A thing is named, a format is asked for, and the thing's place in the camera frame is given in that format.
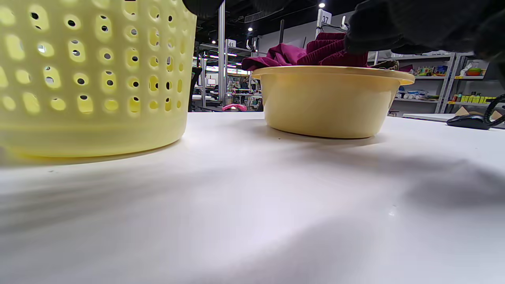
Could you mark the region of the person's left hand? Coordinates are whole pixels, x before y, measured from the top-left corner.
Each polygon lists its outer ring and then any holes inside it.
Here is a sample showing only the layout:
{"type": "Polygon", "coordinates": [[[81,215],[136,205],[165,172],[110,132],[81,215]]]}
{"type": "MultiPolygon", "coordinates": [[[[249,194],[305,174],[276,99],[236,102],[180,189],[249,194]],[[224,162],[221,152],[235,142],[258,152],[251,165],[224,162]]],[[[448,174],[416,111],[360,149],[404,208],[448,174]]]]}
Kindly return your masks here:
{"type": "Polygon", "coordinates": [[[224,0],[183,0],[186,9],[200,18],[212,17],[223,2],[224,0]]]}

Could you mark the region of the person's right hand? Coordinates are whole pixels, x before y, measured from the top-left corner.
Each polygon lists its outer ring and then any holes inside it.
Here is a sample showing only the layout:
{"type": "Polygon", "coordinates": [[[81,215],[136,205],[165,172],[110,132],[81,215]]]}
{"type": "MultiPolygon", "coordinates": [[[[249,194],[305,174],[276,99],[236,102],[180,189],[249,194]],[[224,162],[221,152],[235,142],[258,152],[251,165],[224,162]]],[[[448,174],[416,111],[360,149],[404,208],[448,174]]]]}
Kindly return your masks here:
{"type": "Polygon", "coordinates": [[[344,37],[350,54],[472,52],[504,84],[503,0],[357,0],[344,37]]]}

